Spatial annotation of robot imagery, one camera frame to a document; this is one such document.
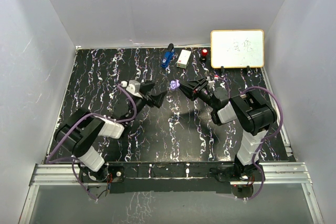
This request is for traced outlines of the purple round earbud case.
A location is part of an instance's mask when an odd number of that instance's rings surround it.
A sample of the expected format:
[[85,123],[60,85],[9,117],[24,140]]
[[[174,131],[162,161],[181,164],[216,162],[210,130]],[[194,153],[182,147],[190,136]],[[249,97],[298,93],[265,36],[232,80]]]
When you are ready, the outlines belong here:
[[175,91],[180,87],[180,81],[175,79],[170,82],[170,90]]

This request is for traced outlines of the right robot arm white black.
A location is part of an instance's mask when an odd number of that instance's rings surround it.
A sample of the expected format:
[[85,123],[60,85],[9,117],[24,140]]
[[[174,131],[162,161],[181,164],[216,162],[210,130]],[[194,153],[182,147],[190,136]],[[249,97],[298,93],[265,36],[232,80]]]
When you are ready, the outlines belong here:
[[214,88],[214,80],[206,78],[193,81],[180,81],[178,88],[194,101],[201,99],[213,110],[211,118],[214,124],[224,125],[238,120],[243,128],[240,148],[233,164],[228,168],[213,168],[211,173],[217,177],[247,180],[254,171],[262,171],[259,166],[259,151],[267,138],[269,128],[277,121],[274,107],[261,94],[260,90],[274,97],[267,89],[253,86],[241,94],[231,97],[223,87]]

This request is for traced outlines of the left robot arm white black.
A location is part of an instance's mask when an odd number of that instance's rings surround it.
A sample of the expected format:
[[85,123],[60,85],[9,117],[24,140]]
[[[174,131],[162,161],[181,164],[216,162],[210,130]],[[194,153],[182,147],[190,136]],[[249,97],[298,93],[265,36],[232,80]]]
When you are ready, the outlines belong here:
[[54,133],[57,142],[55,149],[65,148],[72,160],[92,180],[103,182],[108,178],[108,162],[95,150],[93,144],[97,137],[104,136],[119,139],[128,124],[145,107],[160,108],[168,91],[151,93],[153,81],[122,81],[117,88],[127,97],[125,102],[113,109],[114,118],[92,113],[79,108],[66,119]]

